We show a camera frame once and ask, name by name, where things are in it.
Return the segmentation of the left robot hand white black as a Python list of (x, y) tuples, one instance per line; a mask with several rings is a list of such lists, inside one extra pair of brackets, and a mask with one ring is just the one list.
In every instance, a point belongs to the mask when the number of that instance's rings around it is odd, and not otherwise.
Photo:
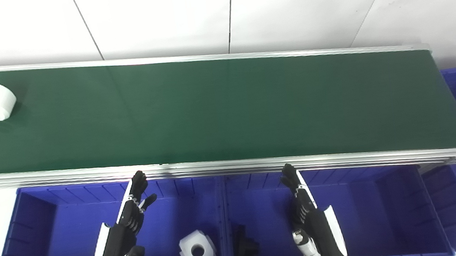
[(114, 225), (102, 223), (94, 256), (145, 256), (143, 246), (137, 245), (146, 209), (157, 199), (142, 195), (148, 186), (146, 175), (137, 171), (128, 183)]

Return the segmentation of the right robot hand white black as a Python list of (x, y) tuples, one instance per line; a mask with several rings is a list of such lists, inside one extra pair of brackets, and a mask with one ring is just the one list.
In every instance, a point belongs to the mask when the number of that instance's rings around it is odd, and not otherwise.
[(302, 174), (285, 164), (281, 183), (291, 194), (292, 238), (303, 256), (347, 256), (343, 233), (332, 206), (320, 209)]

